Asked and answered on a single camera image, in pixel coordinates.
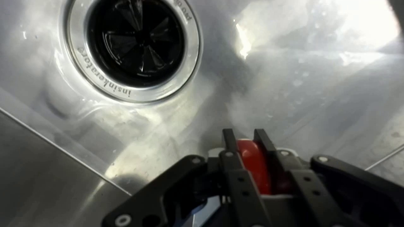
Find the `stainless steel sink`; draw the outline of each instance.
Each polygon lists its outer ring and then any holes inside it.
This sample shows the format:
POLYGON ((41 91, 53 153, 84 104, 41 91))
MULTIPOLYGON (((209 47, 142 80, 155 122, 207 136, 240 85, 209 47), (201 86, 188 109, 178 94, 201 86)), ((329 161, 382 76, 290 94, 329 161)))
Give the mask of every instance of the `stainless steel sink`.
POLYGON ((221 146, 225 127, 362 167, 403 143, 404 51, 386 0, 178 1, 195 16, 199 62, 179 90, 136 102, 76 64, 73 0, 2 0, 1 109, 127 192, 221 146))

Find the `metal drain ring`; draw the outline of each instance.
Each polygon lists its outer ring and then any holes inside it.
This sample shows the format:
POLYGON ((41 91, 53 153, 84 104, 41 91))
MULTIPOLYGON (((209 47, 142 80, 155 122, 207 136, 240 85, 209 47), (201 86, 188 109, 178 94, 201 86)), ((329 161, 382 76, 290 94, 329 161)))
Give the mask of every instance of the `metal drain ring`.
POLYGON ((153 86, 132 86, 113 80, 94 60, 88 46, 88 20, 98 3, 93 0, 74 0, 67 21, 67 38, 73 57, 84 76, 102 91, 122 100, 149 102, 164 98, 178 90, 193 74, 201 50, 195 16, 184 0, 160 0, 177 15, 184 32, 184 56, 175 73, 153 86))

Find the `black plastic part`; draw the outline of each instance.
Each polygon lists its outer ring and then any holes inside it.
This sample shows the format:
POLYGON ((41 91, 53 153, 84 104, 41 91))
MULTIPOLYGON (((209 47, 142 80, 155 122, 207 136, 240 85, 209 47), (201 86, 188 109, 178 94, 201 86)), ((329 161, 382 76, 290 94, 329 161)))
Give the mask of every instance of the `black plastic part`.
POLYGON ((201 156, 190 154, 154 178, 150 184, 108 213, 102 227, 115 227, 115 219, 129 214, 127 227, 165 227, 184 221, 195 206, 206 199, 195 199, 195 176, 206 172, 207 165, 201 156))
POLYGON ((169 79, 184 54, 184 33, 159 0, 101 0, 89 16, 89 49, 110 76, 127 85, 169 79))
POLYGON ((260 197, 260 192, 257 191, 250 172, 243 168, 238 153, 228 153, 232 152, 223 151, 219 156, 225 167, 225 185, 231 197, 233 218, 237 219, 237 225, 272 225, 270 224, 270 219, 260 197))
POLYGON ((351 219, 368 227, 404 225, 403 186, 331 156, 314 156, 310 165, 351 219))
POLYGON ((112 210, 102 227, 115 227, 121 214, 132 216, 127 227, 177 227, 217 195, 222 205, 206 227, 404 225, 404 187, 329 156, 314 156, 307 165, 293 152, 278 151, 265 131, 256 129, 254 139, 267 157, 271 181, 286 184, 278 194, 261 195, 242 165, 233 131, 225 129, 223 137, 226 149, 218 157, 179 160, 112 210))

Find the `brushed metal surface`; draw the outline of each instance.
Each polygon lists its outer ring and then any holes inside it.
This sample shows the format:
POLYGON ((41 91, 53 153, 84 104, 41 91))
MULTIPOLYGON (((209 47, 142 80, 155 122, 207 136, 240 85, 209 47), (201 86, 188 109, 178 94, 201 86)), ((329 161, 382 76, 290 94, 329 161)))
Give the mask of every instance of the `brushed metal surface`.
POLYGON ((386 0, 188 0, 193 79, 145 104, 111 99, 74 66, 67 0, 0 1, 0 107, 129 192, 180 156, 265 128, 300 156, 367 166, 403 143, 399 20, 386 0))
POLYGON ((127 194, 0 113, 0 225, 98 227, 127 194))

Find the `sink drain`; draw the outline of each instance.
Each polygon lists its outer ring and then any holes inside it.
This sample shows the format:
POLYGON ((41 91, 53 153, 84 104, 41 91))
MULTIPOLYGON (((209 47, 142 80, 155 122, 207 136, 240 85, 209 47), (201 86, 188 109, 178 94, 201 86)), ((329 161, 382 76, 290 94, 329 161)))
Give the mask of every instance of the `sink drain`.
POLYGON ((74 1, 67 35, 84 76, 124 100, 171 94, 199 56, 197 22, 184 0, 74 1))

